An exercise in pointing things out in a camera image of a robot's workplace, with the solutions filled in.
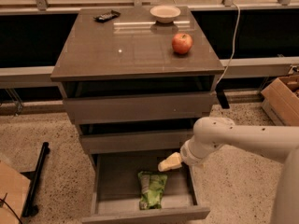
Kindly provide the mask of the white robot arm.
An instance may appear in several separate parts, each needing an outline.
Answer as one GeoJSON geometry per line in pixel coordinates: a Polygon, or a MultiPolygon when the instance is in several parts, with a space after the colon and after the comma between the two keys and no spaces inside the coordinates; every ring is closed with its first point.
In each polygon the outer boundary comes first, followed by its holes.
{"type": "Polygon", "coordinates": [[[204,117],[192,128],[192,138],[180,151],[158,164],[166,172],[183,164],[195,166],[229,145],[283,164],[270,224],[299,224],[299,127],[247,126],[233,120],[204,117]]]}

